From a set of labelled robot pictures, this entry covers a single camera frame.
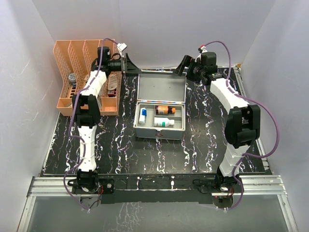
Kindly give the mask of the white oval barcode package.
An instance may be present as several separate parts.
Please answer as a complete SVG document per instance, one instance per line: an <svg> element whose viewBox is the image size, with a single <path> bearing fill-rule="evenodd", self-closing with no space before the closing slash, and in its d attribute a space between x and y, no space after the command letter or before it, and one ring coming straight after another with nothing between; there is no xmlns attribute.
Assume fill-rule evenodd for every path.
<svg viewBox="0 0 309 232"><path fill-rule="evenodd" d="M116 73L111 73L108 77L108 91L113 91L117 89L118 78Z"/></svg>

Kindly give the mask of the orange plastic file organizer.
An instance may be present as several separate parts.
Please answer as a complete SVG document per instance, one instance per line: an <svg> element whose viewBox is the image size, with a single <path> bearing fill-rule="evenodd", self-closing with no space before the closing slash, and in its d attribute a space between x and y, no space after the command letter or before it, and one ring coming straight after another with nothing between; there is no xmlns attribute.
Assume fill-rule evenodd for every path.
<svg viewBox="0 0 309 232"><path fill-rule="evenodd" d="M72 97L86 85L91 64L98 57L97 49L107 46L111 54L118 52L117 45L111 41L102 40L64 40L56 41L53 53L62 76L63 87L57 103L57 109L63 116L72 115ZM122 74L112 72L109 77L117 81L115 91L106 82L100 90L98 104L102 116L117 116L119 114L120 90Z"/></svg>

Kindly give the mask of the aluminium frame rail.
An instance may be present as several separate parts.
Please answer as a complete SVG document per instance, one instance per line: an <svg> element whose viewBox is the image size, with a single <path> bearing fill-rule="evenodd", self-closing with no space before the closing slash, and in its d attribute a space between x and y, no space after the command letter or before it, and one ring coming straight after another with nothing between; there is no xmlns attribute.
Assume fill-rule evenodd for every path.
<svg viewBox="0 0 309 232"><path fill-rule="evenodd" d="M66 193L61 177L33 178L20 232L295 232L282 178L244 175L244 193L205 191L204 175L116 176L113 194Z"/></svg>

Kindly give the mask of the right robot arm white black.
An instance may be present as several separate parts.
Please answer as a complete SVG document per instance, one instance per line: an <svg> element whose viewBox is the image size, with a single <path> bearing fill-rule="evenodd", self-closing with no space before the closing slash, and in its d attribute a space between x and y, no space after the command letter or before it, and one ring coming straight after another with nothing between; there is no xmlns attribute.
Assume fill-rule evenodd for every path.
<svg viewBox="0 0 309 232"><path fill-rule="evenodd" d="M211 184L212 188L225 192L240 181L240 163L252 143L259 138L261 110L232 88L228 77L218 71L216 60L216 54L208 51L200 52L197 58L185 55L174 74L181 76L186 72L187 80L209 86L210 92L228 113L224 129L226 151Z"/></svg>

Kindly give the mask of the grey metal case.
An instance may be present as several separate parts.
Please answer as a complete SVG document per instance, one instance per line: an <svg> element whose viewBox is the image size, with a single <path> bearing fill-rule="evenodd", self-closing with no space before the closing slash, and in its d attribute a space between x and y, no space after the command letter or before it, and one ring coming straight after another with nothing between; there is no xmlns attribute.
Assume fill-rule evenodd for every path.
<svg viewBox="0 0 309 232"><path fill-rule="evenodd" d="M137 104L183 105L185 113L185 98L186 78L184 76L178 76L171 72L142 72L139 74ZM181 140L185 132L185 130L169 130L168 128L138 128L134 126L134 123L133 128L138 138L148 139Z"/></svg>

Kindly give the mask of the brown bottle orange cap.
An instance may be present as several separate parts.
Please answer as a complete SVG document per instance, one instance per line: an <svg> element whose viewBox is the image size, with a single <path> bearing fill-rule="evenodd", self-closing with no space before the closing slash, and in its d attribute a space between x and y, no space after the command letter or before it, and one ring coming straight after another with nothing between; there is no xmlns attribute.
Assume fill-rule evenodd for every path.
<svg viewBox="0 0 309 232"><path fill-rule="evenodd" d="M173 115L176 113L176 108L167 105L157 105L155 113L157 115Z"/></svg>

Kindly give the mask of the white blue bandage roll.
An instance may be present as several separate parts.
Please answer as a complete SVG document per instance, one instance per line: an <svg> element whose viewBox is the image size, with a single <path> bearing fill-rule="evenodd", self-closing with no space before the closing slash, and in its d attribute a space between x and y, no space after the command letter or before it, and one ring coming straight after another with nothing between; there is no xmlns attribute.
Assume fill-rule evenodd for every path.
<svg viewBox="0 0 309 232"><path fill-rule="evenodd" d="M139 124L145 125L146 118L147 118L147 110L146 110L146 108L143 107L143 108L140 109Z"/></svg>

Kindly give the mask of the red white small box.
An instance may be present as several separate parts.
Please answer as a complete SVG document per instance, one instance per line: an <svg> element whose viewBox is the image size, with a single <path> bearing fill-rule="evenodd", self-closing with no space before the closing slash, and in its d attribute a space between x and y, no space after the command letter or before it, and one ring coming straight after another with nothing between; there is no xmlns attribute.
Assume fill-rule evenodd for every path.
<svg viewBox="0 0 309 232"><path fill-rule="evenodd" d="M115 97L115 96L116 96L116 92L117 92L116 89L114 89L114 90L109 90L109 91L108 91L108 97Z"/></svg>

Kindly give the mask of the grey plastic divided tray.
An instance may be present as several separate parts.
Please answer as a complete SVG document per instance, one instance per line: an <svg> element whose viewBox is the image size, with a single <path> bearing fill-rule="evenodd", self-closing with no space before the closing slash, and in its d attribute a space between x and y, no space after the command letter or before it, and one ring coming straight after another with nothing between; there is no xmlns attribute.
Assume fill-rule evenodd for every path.
<svg viewBox="0 0 309 232"><path fill-rule="evenodd" d="M157 105L167 105L176 108L176 113L173 115L157 115L155 113L155 107ZM139 115L140 115L140 109L146 108L147 110L147 118L145 125L139 124ZM168 119L174 119L175 124L174 126L169 127L155 127L154 126L154 118L155 117L163 117ZM138 103L137 109L136 109L136 118L134 121L134 126L138 128L168 128L169 130L185 130L185 113L184 113L184 106L183 105L169 105L169 104L152 104L152 103Z"/></svg>

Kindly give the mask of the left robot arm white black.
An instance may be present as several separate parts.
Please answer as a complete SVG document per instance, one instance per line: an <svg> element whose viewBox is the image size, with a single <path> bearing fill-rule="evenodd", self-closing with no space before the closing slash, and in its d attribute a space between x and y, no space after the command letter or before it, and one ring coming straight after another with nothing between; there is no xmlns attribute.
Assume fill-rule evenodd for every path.
<svg viewBox="0 0 309 232"><path fill-rule="evenodd" d="M95 137L100 122L99 94L112 72L137 75L141 70L126 55L125 60L113 60L107 46L98 47L98 58L93 62L86 85L72 97L72 123L78 129L80 142L80 161L77 171L76 188L97 192L100 188L95 159Z"/></svg>

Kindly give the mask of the round tape tin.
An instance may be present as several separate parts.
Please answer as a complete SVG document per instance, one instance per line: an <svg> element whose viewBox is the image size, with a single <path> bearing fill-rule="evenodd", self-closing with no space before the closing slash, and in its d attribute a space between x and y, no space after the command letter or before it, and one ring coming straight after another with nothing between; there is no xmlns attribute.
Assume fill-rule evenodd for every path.
<svg viewBox="0 0 309 232"><path fill-rule="evenodd" d="M75 76L75 73L70 73L69 76L68 76L68 80L69 82L73 85L73 84L76 84L76 76Z"/></svg>

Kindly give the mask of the white bottle white cap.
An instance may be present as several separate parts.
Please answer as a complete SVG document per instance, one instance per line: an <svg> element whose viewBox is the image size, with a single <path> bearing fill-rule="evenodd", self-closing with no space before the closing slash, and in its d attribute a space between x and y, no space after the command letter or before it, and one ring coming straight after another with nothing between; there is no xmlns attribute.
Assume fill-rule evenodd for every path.
<svg viewBox="0 0 309 232"><path fill-rule="evenodd" d="M154 126L155 127L169 127L174 126L175 120L174 119L168 119L163 117L155 117L154 118Z"/></svg>

